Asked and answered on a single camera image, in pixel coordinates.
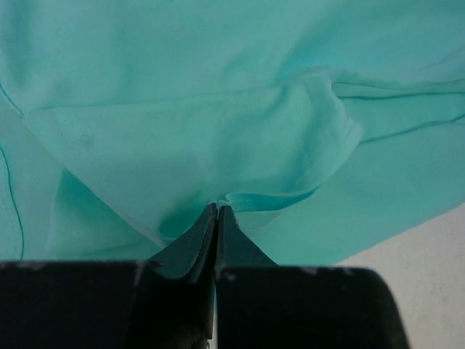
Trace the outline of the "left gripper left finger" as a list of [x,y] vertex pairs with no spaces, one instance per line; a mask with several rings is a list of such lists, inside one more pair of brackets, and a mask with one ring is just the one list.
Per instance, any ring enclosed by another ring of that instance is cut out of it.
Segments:
[[147,260],[3,261],[3,348],[206,348],[217,206]]

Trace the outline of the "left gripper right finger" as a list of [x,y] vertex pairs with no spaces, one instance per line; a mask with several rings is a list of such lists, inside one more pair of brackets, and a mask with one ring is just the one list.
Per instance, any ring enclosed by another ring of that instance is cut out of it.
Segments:
[[218,218],[215,284],[220,348],[406,348],[394,297],[367,268],[279,266]]

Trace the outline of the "teal t shirt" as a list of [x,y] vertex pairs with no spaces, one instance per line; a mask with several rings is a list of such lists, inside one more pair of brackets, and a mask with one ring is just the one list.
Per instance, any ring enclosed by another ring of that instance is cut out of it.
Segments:
[[462,1],[3,1],[1,258],[142,259],[207,204],[284,264],[464,202]]

